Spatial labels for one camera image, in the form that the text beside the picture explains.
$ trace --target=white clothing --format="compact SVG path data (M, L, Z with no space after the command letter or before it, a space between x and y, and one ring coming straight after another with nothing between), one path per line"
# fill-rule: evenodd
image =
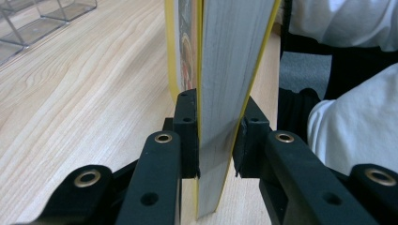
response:
M333 47L398 50L398 0L293 0L289 32Z
M398 64L336 100L318 103L309 116L308 143L340 173L363 163L398 173Z

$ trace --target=person's arm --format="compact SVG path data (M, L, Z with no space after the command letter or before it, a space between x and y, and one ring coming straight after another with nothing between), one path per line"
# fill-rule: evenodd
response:
M398 63L310 113L308 144L328 167L349 174L373 163L398 173Z
M398 50L398 0L288 1L291 34L333 47Z

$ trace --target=wooden table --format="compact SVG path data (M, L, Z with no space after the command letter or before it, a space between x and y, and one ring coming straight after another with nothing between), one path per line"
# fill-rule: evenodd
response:
M275 126L277 36L267 54L253 97ZM97 9L0 67L1 223L35 219L79 167L116 171L134 161L173 111L163 1L99 0ZM198 221L192 181L184 180L182 224L269 222L258 180L234 174L218 212Z

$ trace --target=gray carpet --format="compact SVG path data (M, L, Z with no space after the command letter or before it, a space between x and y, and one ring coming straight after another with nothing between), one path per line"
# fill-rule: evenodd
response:
M328 86L330 62L330 55L284 52L279 86L294 92L311 87L323 99Z

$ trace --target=person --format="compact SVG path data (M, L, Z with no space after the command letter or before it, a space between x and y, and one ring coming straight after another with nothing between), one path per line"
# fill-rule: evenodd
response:
M278 129L296 132L340 173L364 163L398 173L398 0L283 3L282 39L332 47L332 65L324 100L310 88L280 89Z

